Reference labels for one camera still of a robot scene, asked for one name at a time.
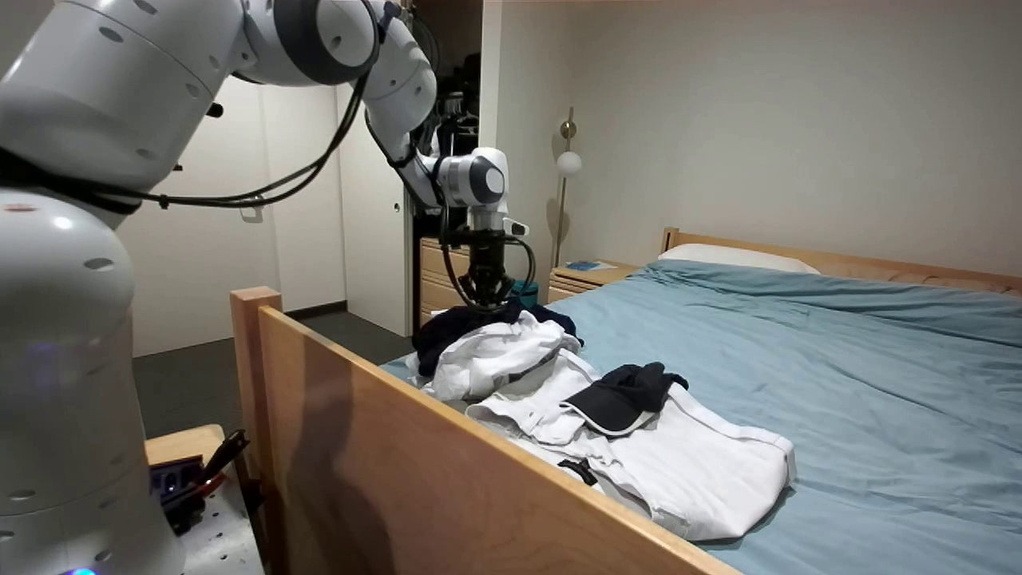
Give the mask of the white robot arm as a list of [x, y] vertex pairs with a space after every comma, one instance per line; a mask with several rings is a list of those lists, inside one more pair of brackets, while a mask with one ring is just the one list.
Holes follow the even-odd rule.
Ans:
[[121, 223], [229, 75], [350, 90], [418, 208], [473, 212], [475, 303], [507, 294], [503, 157], [434, 154], [437, 75], [400, 0], [54, 0], [0, 79], [0, 575], [183, 575], [150, 493]]

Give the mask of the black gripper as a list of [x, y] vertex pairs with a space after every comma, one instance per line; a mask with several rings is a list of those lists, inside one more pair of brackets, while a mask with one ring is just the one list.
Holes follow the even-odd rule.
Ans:
[[507, 296], [503, 237], [497, 228], [468, 233], [468, 271], [464, 286], [475, 303], [501, 303]]

